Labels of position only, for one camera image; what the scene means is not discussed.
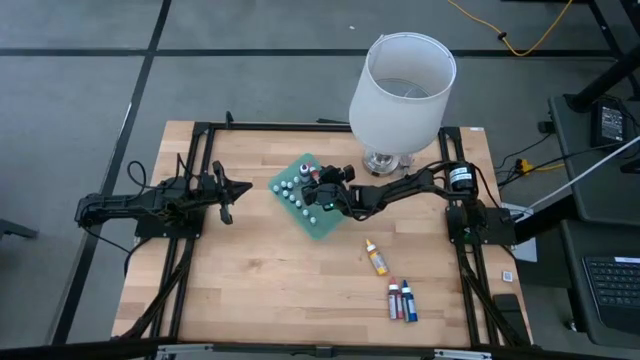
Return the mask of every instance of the yellow cable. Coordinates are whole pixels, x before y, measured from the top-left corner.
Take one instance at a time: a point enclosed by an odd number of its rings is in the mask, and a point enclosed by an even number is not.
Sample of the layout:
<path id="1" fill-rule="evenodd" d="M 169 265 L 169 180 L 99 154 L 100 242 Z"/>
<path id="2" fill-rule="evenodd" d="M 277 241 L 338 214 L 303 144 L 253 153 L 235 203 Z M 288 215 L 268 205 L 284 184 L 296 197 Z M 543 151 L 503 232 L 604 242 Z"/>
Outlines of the yellow cable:
<path id="1" fill-rule="evenodd" d="M 449 2 L 449 4 L 455 6 L 458 8 L 458 10 L 460 10 L 463 14 L 465 14 L 466 16 L 468 16 L 469 18 L 471 18 L 474 21 L 479 22 L 480 24 L 483 24 L 485 26 L 488 26 L 490 28 L 492 28 L 495 32 L 497 32 L 498 34 L 502 34 L 502 30 L 498 29 L 496 26 L 482 20 L 482 19 L 478 19 L 477 17 L 469 14 L 465 9 L 463 9 L 460 5 L 454 3 L 452 0 L 447 0 Z M 553 22 L 553 24 L 551 24 L 551 26 L 549 26 L 549 28 L 547 29 L 547 31 L 545 31 L 544 35 L 542 35 L 542 37 L 540 38 L 540 40 L 538 40 L 538 42 L 536 42 L 531 49 L 523 52 L 523 53 L 519 53 L 517 51 L 515 51 L 513 49 L 513 47 L 511 46 L 511 44 L 509 43 L 509 41 L 507 40 L 507 37 L 503 37 L 502 38 L 502 42 L 507 46 L 507 48 L 509 48 L 509 50 L 511 51 L 511 53 L 513 53 L 513 55 L 515 56 L 527 56 L 529 55 L 533 50 L 535 50 L 538 46 L 540 46 L 540 44 L 542 44 L 542 42 L 547 38 L 547 36 L 549 36 L 549 34 L 551 33 L 551 31 L 553 30 L 553 28 L 556 27 L 556 25 L 558 25 L 558 23 L 560 22 L 560 19 L 562 19 L 562 17 L 564 16 L 564 14 L 567 12 L 567 10 L 569 9 L 569 6 L 571 6 L 571 3 L 573 2 L 573 0 L 569 0 L 567 2 L 567 5 L 565 5 L 564 9 L 562 9 L 562 11 L 560 12 L 560 15 L 558 15 L 558 17 L 556 18 L 556 20 Z"/>
<path id="2" fill-rule="evenodd" d="M 536 171 L 551 171 L 551 170 L 555 170 L 555 169 L 560 169 L 561 167 L 564 167 L 564 164 L 547 166 L 546 168 L 536 169 Z"/>

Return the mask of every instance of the white rod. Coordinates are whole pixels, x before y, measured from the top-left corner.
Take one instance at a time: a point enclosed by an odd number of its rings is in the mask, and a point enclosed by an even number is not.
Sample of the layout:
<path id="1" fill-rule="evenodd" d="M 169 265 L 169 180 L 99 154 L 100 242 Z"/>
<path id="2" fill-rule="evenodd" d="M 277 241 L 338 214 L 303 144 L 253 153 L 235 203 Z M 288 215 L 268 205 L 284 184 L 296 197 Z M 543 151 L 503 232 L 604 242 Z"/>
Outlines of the white rod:
<path id="1" fill-rule="evenodd" d="M 551 194 L 543 197 L 542 199 L 534 202 L 533 204 L 529 205 L 528 208 L 524 209 L 523 212 L 528 212 L 533 210 L 534 207 L 542 204 L 543 202 L 549 200 L 550 198 L 556 196 L 559 192 L 561 192 L 562 190 L 568 188 L 569 186 L 575 184 L 576 182 L 578 182 L 580 179 L 582 179 L 583 177 L 587 176 L 590 172 L 592 172 L 593 170 L 595 170 L 598 166 L 604 164 L 605 162 L 607 162 L 609 159 L 613 158 L 614 156 L 620 154 L 621 152 L 625 151 L 629 146 L 635 144 L 636 142 L 638 142 L 638 140 L 640 140 L 640 136 L 636 137 L 635 139 L 629 141 L 628 143 L 626 143 L 623 147 L 621 147 L 620 149 L 612 152 L 611 154 L 609 154 L 609 156 L 605 157 L 604 159 L 598 161 L 597 163 L 595 163 L 592 167 L 590 167 L 589 169 L 587 169 L 585 172 L 583 172 L 582 174 L 576 176 L 573 180 L 569 181 L 568 183 L 566 183 L 565 185 L 561 186 L 558 190 L 552 192 Z"/>

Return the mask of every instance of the white lamp shade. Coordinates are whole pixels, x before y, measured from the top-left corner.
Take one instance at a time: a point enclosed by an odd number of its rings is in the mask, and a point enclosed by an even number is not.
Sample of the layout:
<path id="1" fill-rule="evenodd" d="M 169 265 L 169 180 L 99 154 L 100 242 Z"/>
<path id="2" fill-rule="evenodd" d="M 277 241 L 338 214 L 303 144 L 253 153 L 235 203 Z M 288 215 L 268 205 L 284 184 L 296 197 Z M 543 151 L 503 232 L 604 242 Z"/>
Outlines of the white lamp shade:
<path id="1" fill-rule="evenodd" d="M 385 155 L 416 153 L 438 135 L 456 63 L 417 33 L 380 37 L 369 49 L 349 108 L 356 138 Z"/>

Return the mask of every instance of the yellow bottle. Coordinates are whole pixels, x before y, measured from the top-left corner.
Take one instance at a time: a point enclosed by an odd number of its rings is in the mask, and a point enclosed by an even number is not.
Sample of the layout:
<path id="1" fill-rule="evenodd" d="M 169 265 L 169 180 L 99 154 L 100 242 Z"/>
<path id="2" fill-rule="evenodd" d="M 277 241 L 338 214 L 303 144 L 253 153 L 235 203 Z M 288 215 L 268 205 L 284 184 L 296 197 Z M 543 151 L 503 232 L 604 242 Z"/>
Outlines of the yellow bottle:
<path id="1" fill-rule="evenodd" d="M 369 254 L 369 259 L 371 259 L 373 267 L 376 268 L 378 275 L 386 275 L 389 273 L 389 268 L 384 262 L 382 254 L 380 254 L 380 251 L 376 250 L 376 246 L 372 244 L 369 239 L 367 239 L 367 253 Z"/>

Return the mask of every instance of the glass lamp base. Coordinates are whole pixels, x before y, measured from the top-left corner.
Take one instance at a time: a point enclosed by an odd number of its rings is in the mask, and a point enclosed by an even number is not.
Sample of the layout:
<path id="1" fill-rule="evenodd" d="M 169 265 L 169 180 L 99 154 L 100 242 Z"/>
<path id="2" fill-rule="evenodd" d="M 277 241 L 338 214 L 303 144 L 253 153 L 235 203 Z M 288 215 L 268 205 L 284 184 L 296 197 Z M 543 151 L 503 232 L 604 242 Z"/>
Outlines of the glass lamp base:
<path id="1" fill-rule="evenodd" d="M 372 150 L 365 150 L 362 163 L 365 170 L 373 176 L 389 176 L 398 167 L 399 156 L 383 155 Z"/>

